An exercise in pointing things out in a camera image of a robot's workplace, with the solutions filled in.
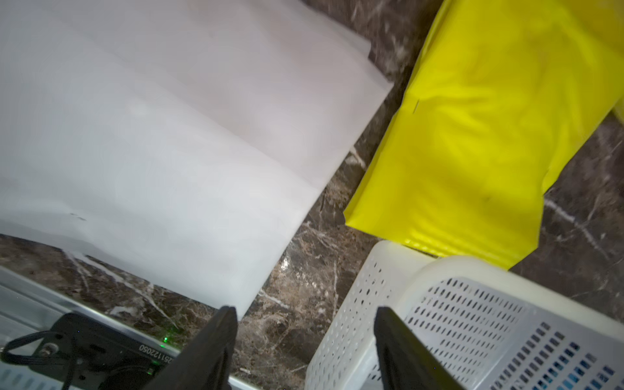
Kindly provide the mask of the white plastic basket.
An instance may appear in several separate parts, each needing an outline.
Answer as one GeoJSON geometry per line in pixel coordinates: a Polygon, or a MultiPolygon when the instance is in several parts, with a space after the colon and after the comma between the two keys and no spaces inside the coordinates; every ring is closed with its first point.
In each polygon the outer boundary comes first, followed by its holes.
{"type": "Polygon", "coordinates": [[[476,258],[377,243],[312,358],[308,389],[379,389],[388,306],[466,389],[620,389],[623,326],[476,258]]]}

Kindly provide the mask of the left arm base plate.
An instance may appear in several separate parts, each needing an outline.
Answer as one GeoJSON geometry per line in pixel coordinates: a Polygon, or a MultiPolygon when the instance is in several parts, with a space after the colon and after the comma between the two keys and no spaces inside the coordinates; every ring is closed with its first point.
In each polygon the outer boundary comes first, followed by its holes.
{"type": "Polygon", "coordinates": [[[1,361],[27,367],[62,389],[143,389],[174,356],[85,315],[63,315],[50,330],[8,341],[1,361]]]}

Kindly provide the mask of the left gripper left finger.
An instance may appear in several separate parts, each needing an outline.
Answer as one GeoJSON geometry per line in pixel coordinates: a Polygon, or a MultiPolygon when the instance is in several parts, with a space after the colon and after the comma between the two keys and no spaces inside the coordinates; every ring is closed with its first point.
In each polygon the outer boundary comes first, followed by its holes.
{"type": "Polygon", "coordinates": [[[147,389],[229,389],[238,321],[232,306],[220,308],[147,389]]]}

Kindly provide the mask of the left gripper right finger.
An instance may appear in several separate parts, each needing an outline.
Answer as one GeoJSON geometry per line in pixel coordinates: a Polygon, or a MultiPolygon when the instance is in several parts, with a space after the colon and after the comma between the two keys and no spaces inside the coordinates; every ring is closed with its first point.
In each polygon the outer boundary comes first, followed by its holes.
{"type": "Polygon", "coordinates": [[[385,390],[462,390],[392,308],[378,308],[374,335],[385,390]]]}

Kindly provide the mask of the bright yellow raincoat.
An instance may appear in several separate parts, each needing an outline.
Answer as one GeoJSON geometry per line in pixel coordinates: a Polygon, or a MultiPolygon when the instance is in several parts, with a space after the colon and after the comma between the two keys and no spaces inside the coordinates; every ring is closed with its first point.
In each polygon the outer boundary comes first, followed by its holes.
{"type": "Polygon", "coordinates": [[[622,2],[445,1],[345,222],[508,270],[622,99],[622,2]]]}

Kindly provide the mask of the white raincoat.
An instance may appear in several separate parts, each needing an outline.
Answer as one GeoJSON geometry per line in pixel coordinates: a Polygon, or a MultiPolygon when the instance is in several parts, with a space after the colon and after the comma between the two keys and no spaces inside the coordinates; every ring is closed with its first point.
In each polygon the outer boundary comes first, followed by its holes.
{"type": "Polygon", "coordinates": [[[250,308],[391,90],[299,1],[4,1],[1,232],[250,308]]]}

